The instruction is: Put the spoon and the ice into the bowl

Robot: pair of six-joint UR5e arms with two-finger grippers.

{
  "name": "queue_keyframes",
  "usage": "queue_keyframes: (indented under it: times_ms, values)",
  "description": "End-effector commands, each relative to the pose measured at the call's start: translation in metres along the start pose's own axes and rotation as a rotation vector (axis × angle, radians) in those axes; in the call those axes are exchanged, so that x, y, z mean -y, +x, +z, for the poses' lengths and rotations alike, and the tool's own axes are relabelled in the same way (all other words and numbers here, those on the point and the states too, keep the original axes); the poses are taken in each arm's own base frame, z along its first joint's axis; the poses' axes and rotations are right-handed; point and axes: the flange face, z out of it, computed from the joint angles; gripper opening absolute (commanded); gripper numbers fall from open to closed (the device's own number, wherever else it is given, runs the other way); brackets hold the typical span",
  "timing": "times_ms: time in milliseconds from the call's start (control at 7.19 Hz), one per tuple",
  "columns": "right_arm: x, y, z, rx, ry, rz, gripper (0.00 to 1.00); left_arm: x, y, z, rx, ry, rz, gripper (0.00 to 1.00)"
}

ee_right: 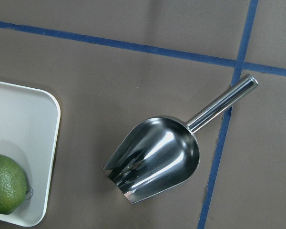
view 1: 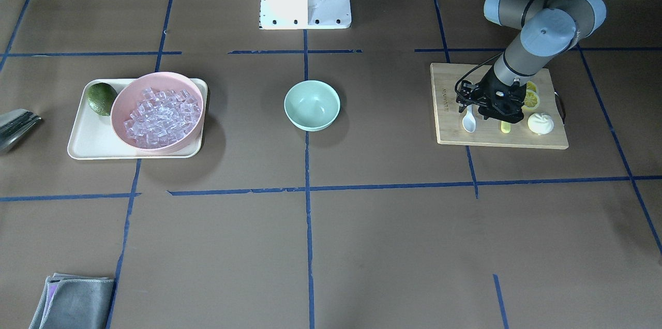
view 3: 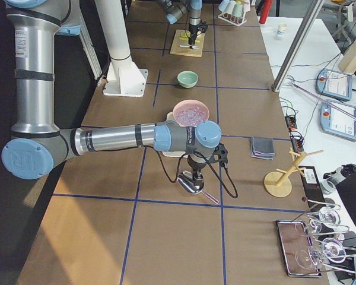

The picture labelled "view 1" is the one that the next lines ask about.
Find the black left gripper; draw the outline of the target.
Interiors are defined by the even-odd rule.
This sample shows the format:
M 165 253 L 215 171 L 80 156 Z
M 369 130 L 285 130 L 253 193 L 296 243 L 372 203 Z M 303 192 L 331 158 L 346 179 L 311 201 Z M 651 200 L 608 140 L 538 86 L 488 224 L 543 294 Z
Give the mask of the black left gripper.
M 501 82 L 490 69 L 478 83 L 478 112 L 484 120 L 495 119 L 516 124 L 523 120 L 523 101 L 526 84 L 515 81 L 511 85 Z

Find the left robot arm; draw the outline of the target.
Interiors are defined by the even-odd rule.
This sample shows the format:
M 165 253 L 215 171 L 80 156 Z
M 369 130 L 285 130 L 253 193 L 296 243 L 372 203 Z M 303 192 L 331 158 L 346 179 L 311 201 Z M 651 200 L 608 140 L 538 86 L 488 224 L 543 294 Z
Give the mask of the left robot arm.
M 519 30 L 477 84 L 461 81 L 457 102 L 476 105 L 484 119 L 523 119 L 527 83 L 557 55 L 603 25 L 603 0 L 485 0 L 489 22 Z

